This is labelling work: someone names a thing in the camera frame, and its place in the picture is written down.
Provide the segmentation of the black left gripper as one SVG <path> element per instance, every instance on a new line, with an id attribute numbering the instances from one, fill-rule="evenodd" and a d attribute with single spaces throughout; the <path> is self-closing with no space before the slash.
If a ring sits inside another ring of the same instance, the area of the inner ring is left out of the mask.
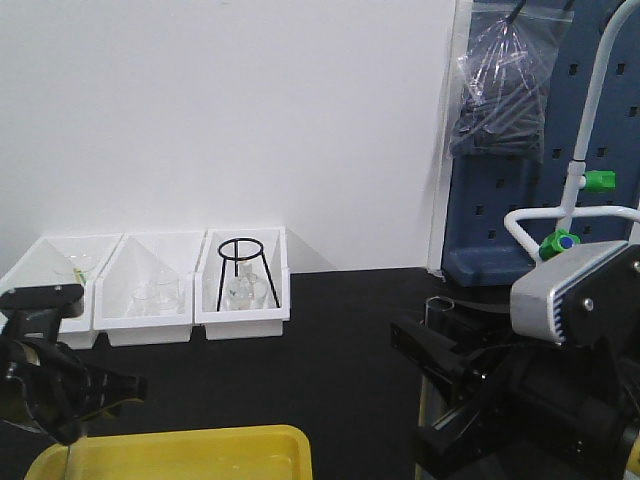
<path id="1" fill-rule="evenodd" d="M 147 397 L 145 378 L 85 365 L 58 341 L 61 321 L 83 314 L 84 293 L 73 283 L 1 295 L 1 420 L 62 445 L 78 441 L 87 422 Z"/>

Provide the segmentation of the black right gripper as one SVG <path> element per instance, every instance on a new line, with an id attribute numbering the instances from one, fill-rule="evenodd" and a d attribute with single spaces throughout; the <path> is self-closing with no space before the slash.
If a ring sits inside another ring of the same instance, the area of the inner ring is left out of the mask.
<path id="1" fill-rule="evenodd" d="M 620 479 L 639 437 L 634 370 L 609 347 L 516 347 L 483 376 L 472 363 L 511 346 L 510 308 L 457 300 L 453 339 L 410 319 L 390 324 L 390 342 L 448 402 L 413 434 L 416 462 L 437 479 L 528 440 L 589 479 Z"/>

